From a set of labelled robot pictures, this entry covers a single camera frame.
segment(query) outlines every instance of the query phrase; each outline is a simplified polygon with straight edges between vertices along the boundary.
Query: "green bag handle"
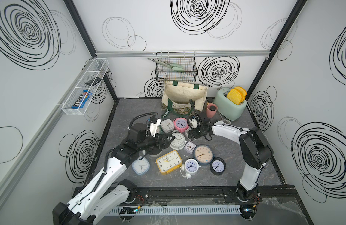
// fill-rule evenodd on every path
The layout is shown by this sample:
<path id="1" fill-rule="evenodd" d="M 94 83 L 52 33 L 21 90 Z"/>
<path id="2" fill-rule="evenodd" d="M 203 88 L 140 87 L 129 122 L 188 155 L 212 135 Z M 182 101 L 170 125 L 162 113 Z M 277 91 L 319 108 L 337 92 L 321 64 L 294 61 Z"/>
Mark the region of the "green bag handle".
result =
<path id="1" fill-rule="evenodd" d="M 167 110 L 165 111 L 165 113 L 161 116 L 162 119 L 164 119 L 169 113 L 173 113 L 174 115 L 176 116 L 180 116 L 180 117 L 184 117 L 184 116 L 189 116 L 189 114 L 191 114 L 191 112 L 193 111 L 192 107 L 191 107 L 191 110 L 185 114 L 185 115 L 182 115 L 182 114 L 179 114 L 179 113 L 176 113 L 173 109 L 172 109 L 172 106 L 173 106 L 173 102 L 168 98 L 168 106 L 167 106 Z"/>

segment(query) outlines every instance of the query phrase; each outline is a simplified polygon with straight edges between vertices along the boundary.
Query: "marble surface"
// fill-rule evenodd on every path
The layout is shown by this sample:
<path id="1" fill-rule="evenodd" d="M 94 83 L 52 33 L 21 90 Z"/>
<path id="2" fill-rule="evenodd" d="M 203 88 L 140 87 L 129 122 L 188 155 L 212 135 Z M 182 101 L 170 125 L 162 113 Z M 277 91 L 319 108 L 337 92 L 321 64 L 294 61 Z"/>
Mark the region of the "marble surface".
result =
<path id="1" fill-rule="evenodd" d="M 99 157 L 99 161 L 95 170 L 95 174 L 104 165 L 104 156 L 109 149 L 114 148 L 127 136 L 127 127 L 130 121 L 137 115 L 157 112 L 158 115 L 162 115 L 164 111 L 161 110 L 161 99 L 121 99 L 118 103 L 111 128 L 109 130 L 103 151 Z M 167 119 L 175 119 L 178 116 L 168 115 Z M 220 119 L 220 115 L 216 113 L 215 118 Z M 148 117 L 143 117 L 136 122 L 145 123 Z M 254 123 L 249 115 L 247 109 L 244 110 L 242 116 L 236 121 L 232 122 L 232 125 L 242 128 L 252 128 Z M 242 157 L 240 145 L 230 141 L 221 136 L 213 136 L 211 141 L 207 141 L 204 137 L 201 137 L 193 141 L 196 145 L 205 144 L 211 147 L 216 157 L 220 157 L 225 160 L 227 168 L 222 176 L 216 176 L 212 174 L 208 166 L 202 166 L 199 171 L 192 178 L 187 179 L 181 176 L 180 169 L 176 169 L 163 176 L 155 163 L 156 157 L 146 156 L 150 163 L 150 169 L 143 175 L 137 175 L 133 168 L 130 166 L 117 180 L 119 182 L 123 179 L 128 179 L 138 187 L 173 187 L 173 186 L 234 186 L 237 185 L 240 180 L 245 162 Z M 172 151 L 171 148 L 164 149 L 162 155 Z M 193 158 L 185 150 L 178 151 L 183 163 L 188 158 Z M 259 185 L 281 185 L 277 173 L 269 161 L 266 165 L 266 169 L 262 171 L 259 180 Z"/>

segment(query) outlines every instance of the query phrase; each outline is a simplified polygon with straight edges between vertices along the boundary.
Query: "alarm clock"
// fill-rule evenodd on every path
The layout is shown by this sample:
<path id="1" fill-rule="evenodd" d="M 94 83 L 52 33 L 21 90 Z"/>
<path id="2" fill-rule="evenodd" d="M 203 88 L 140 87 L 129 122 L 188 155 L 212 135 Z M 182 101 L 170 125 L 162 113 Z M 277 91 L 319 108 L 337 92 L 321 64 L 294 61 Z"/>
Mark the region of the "alarm clock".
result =
<path id="1" fill-rule="evenodd" d="M 159 171 L 162 175 L 173 172 L 182 165 L 182 158 L 176 150 L 163 155 L 156 160 Z"/>
<path id="2" fill-rule="evenodd" d="M 214 175 L 220 176 L 224 173 L 225 166 L 226 166 L 226 163 L 224 162 L 224 160 L 217 157 L 213 159 L 213 161 L 211 162 L 209 166 L 209 169 Z"/>
<path id="3" fill-rule="evenodd" d="M 174 130 L 174 123 L 172 120 L 166 119 L 160 122 L 160 127 L 165 133 L 167 133 L 169 131 Z"/>
<path id="4" fill-rule="evenodd" d="M 194 159 L 198 161 L 199 165 L 206 166 L 213 160 L 213 152 L 206 145 L 198 145 L 193 152 Z"/>
<path id="5" fill-rule="evenodd" d="M 136 174 L 138 175 L 143 175 L 144 173 L 146 173 L 149 168 L 150 168 L 150 164 L 148 162 L 148 160 L 146 158 L 140 160 L 143 156 L 140 156 L 138 159 L 139 160 L 135 160 L 132 164 L 133 170 Z"/>
<path id="6" fill-rule="evenodd" d="M 199 169 L 199 165 L 197 160 L 187 159 L 184 165 L 180 167 L 180 174 L 183 177 L 188 179 L 188 178 L 191 178 L 194 174 L 196 174 L 198 172 L 198 169 Z"/>
<path id="7" fill-rule="evenodd" d="M 195 145 L 193 142 L 187 142 L 184 150 L 186 150 L 189 154 L 192 154 L 196 146 L 197 145 Z"/>
<path id="8" fill-rule="evenodd" d="M 175 137 L 174 141 L 170 144 L 170 147 L 174 150 L 181 150 L 185 146 L 185 137 L 182 133 L 179 133 L 176 131 L 175 133 L 172 133 L 172 135 Z"/>
<path id="9" fill-rule="evenodd" d="M 174 123 L 174 128 L 180 133 L 183 133 L 185 130 L 189 128 L 187 119 L 182 117 L 173 120 L 173 123 Z"/>

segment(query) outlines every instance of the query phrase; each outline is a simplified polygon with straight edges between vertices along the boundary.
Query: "black wire basket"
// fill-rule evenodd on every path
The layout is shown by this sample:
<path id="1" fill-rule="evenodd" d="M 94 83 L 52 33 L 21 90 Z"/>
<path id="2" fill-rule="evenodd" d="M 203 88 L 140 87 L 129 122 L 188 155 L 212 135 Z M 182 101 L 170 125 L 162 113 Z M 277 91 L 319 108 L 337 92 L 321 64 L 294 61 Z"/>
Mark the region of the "black wire basket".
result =
<path id="1" fill-rule="evenodd" d="M 179 81 L 195 82 L 198 74 L 195 62 L 195 52 L 159 52 L 156 54 L 157 59 L 167 63 L 176 63 L 184 67 L 184 71 L 174 71 L 160 64 L 155 66 L 155 76 L 159 81 Z"/>

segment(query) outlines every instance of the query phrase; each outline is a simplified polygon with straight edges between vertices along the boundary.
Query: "yellow alarm clock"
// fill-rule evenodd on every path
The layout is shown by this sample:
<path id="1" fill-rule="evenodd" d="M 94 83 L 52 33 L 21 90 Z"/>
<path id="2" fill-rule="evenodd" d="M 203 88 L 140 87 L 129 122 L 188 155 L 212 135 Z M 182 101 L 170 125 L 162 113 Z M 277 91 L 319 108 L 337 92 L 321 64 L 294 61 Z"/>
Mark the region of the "yellow alarm clock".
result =
<path id="1" fill-rule="evenodd" d="M 179 156 L 178 152 L 174 150 L 158 158 L 156 160 L 156 163 L 159 171 L 163 175 L 166 175 L 180 168 L 180 166 L 182 165 L 182 158 Z"/>

